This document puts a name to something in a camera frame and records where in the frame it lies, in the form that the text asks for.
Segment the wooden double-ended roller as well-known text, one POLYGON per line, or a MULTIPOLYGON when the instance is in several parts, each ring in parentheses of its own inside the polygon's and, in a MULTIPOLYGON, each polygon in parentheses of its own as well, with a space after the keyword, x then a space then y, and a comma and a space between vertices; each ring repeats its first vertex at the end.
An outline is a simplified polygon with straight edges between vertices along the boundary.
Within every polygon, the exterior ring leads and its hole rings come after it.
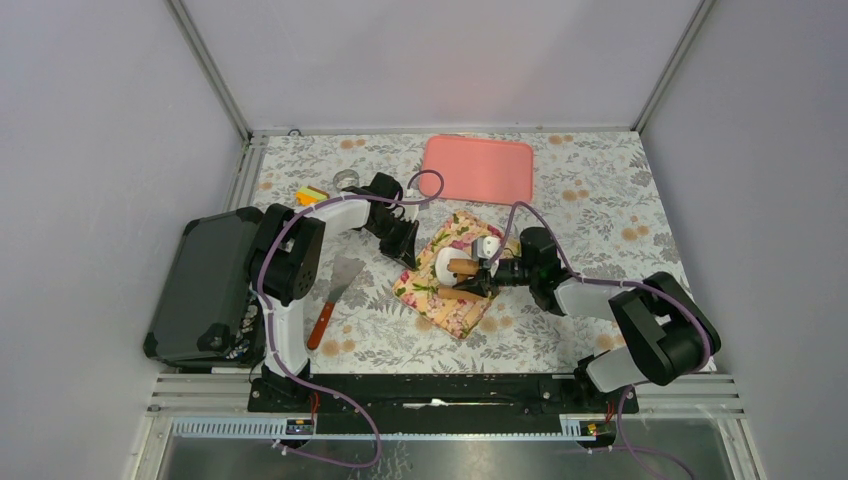
MULTIPOLYGON (((470 278, 466 275, 466 261, 467 260, 451 260, 449 263, 448 269, 458 275, 459 282, 470 278)), ((436 295, 442 299, 448 300, 479 301, 484 299, 458 291, 457 284, 450 287, 439 283, 436 295)))

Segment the floral cutting board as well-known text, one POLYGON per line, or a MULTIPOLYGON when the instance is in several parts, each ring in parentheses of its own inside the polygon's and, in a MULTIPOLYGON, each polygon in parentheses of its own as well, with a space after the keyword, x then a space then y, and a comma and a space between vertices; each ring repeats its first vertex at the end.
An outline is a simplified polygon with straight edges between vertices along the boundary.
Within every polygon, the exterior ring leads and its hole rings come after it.
POLYGON ((494 298, 455 293, 455 286, 470 275, 451 271, 449 264, 471 260, 473 242, 486 237, 500 240, 503 232, 468 212, 453 213, 416 256, 415 268, 394 283, 392 293, 432 325, 457 339, 466 338, 494 298))

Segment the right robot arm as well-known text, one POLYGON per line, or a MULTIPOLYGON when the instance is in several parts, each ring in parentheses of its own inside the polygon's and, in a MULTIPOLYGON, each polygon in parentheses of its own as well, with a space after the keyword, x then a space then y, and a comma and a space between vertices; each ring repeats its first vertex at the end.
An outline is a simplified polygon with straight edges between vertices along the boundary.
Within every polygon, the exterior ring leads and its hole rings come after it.
POLYGON ((439 293, 475 301, 503 287, 525 287, 547 313, 617 325, 624 346, 587 357, 574 371, 573 396, 583 410, 601 410, 613 391, 627 385, 665 386, 701 369, 719 351, 717 331, 671 274, 657 272, 642 281, 587 279, 566 268, 548 229, 527 228, 519 240, 516 257, 497 258, 505 247, 495 236, 475 240, 469 253, 440 250, 439 293))

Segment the pink plastic tray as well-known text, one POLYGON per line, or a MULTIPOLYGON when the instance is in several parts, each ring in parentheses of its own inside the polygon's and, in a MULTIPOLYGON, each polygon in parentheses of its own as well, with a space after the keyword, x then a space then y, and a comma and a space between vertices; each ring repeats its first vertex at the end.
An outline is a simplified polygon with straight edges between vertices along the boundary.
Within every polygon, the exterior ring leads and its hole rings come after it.
POLYGON ((438 135, 426 142, 421 169, 424 196, 501 205, 533 198, 534 151, 526 143, 438 135))

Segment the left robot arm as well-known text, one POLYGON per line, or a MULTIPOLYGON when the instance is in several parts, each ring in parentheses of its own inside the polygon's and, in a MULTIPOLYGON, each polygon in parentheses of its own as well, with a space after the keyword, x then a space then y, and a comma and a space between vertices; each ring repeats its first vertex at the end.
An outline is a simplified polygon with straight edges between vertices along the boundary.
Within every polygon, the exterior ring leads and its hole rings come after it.
POLYGON ((324 242, 364 230, 379 241, 384 257, 413 270, 418 208, 431 201, 408 198, 397 180, 378 173, 365 187, 348 187, 313 205, 296 210, 273 204, 262 212, 247 271, 264 317, 263 377, 275 380, 271 395, 282 408, 296 411, 309 401, 304 298, 318 276, 324 242))

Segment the metal scraper red handle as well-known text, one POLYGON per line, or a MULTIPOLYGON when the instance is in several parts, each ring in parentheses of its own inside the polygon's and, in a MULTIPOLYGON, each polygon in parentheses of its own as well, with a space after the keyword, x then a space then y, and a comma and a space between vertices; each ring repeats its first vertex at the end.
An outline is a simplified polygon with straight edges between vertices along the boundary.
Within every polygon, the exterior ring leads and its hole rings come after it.
POLYGON ((306 342, 309 350, 316 350, 320 346, 336 304, 364 267, 365 262, 360 259, 343 256, 335 258, 327 299, 306 342))

